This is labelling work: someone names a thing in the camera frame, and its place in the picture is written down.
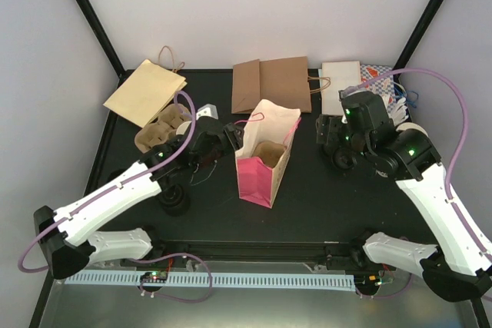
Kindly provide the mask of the cake print paper bag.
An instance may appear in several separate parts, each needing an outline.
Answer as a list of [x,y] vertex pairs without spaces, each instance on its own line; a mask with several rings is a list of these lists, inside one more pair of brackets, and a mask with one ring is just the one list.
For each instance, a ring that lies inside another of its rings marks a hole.
[[240,199],[273,207],[300,122],[300,109],[266,99],[242,121],[243,144],[234,153]]

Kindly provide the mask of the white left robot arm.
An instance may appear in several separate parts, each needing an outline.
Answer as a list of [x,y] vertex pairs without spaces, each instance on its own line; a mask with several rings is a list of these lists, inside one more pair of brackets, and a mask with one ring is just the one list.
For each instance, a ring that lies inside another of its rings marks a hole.
[[196,172],[242,145],[244,129],[233,123],[201,117],[163,144],[154,146],[126,171],[88,196],[52,210],[34,213],[38,244],[56,280],[71,277],[92,263],[117,259],[143,260],[158,265],[165,247],[150,228],[102,232],[110,220],[155,197],[169,216],[188,211],[188,189]]

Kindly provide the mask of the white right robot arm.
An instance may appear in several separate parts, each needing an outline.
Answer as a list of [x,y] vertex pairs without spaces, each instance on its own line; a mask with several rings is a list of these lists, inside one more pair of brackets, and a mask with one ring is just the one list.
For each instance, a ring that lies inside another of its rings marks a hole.
[[349,171],[365,160],[395,181],[436,239],[418,244],[365,232],[351,247],[351,263],[366,269],[387,264],[420,277],[448,302],[480,299],[491,288],[491,242],[467,212],[452,186],[441,156],[424,129],[395,125],[381,96],[362,91],[342,98],[343,115],[316,120],[317,143],[331,164]]

